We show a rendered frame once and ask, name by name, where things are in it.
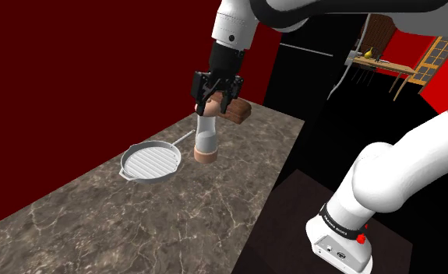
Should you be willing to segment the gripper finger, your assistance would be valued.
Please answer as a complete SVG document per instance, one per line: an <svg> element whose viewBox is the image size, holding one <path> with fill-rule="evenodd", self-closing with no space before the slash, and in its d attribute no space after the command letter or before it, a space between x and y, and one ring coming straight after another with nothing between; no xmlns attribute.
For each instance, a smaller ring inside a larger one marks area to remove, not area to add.
<svg viewBox="0 0 448 274"><path fill-rule="evenodd" d="M238 98L242 88L244 79L240 76L235 76L233 79L226 80L221 89L222 99L220 101L220 112L225 114L230 103Z"/></svg>
<svg viewBox="0 0 448 274"><path fill-rule="evenodd" d="M195 71L192 79L191 96L196 101L196 113L203 115L207 100L215 93L220 78L212 72Z"/></svg>

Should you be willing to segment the brown bread loaf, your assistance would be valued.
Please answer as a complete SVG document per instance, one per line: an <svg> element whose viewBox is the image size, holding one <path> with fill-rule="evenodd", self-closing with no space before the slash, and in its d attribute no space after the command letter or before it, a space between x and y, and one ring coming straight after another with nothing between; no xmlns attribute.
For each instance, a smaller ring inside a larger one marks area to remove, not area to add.
<svg viewBox="0 0 448 274"><path fill-rule="evenodd" d="M249 102L242 98L232 99L224 114L220 112L221 103L224 96L221 92L214 93L207 101L205 105L205 116L217 116L227 119L240 125L246 118L252 113L252 107Z"/></svg>

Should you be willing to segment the clear wooden-capped pepper mill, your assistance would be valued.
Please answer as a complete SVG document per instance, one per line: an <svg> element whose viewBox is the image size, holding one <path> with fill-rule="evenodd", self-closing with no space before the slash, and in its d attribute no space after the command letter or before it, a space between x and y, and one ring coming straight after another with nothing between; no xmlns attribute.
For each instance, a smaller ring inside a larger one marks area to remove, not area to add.
<svg viewBox="0 0 448 274"><path fill-rule="evenodd" d="M197 115L194 158L199 163L212 163L217 159L216 117L219 113L220 104L215 100L208 99L203 115Z"/></svg>

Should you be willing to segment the grey ridged grill pan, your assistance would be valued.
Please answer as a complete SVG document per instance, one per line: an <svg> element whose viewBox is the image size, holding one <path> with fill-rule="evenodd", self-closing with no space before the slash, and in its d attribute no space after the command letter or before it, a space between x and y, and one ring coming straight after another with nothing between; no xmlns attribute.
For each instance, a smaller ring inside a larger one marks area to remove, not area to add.
<svg viewBox="0 0 448 274"><path fill-rule="evenodd" d="M119 175L142 184L166 181L177 172L182 160L177 145L195 131L191 130L173 143L149 140L131 145L122 155Z"/></svg>

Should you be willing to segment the dark robot stand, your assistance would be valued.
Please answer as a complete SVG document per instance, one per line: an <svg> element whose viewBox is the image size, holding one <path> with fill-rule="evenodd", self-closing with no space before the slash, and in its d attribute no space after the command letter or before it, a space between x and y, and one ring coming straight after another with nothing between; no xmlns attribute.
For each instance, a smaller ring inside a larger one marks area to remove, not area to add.
<svg viewBox="0 0 448 274"><path fill-rule="evenodd" d="M343 274L312 252L305 224L332 191L296 170L270 193L231 274ZM413 244L368 221L371 274L412 274Z"/></svg>

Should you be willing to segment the brown wooden door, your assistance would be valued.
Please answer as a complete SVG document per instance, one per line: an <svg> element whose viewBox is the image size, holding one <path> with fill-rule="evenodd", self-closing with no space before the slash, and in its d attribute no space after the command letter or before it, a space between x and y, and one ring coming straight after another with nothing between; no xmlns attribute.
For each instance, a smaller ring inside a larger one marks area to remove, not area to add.
<svg viewBox="0 0 448 274"><path fill-rule="evenodd" d="M365 53L372 47L372 57L383 53L397 28L389 16L372 14L359 51Z"/></svg>

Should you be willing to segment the wooden table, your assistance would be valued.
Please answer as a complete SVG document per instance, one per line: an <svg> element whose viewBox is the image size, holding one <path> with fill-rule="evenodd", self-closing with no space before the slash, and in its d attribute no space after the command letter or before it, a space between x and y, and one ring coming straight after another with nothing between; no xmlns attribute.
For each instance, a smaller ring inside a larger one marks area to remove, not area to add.
<svg viewBox="0 0 448 274"><path fill-rule="evenodd" d="M396 83L399 81L402 75L407 75L407 78L404 79L404 81L401 83L400 87L398 88L396 94L394 95L393 101L395 101L400 94L401 90L404 88L405 84L416 74L416 71L412 69L411 67L408 67L406 65L399 65L396 63L391 63L389 61L384 61L381 59L382 55L379 54L376 58L373 57L373 50L374 48L369 48L365 53L361 53L358 51L351 51L351 53L348 55L345 65L359 65L363 69L371 69L372 71L375 71L377 69L383 69L390 72L396 72L397 77L394 80L392 86L390 87L389 92L391 93L393 91L393 88L395 87Z"/></svg>

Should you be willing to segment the wooden lattice frame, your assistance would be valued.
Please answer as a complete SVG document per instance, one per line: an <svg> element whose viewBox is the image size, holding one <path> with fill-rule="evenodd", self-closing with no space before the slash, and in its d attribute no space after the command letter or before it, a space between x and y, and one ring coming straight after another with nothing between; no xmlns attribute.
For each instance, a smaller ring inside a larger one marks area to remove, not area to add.
<svg viewBox="0 0 448 274"><path fill-rule="evenodd" d="M408 82L422 86L418 92L421 93L447 59L448 37L437 37L416 65L415 74Z"/></svg>

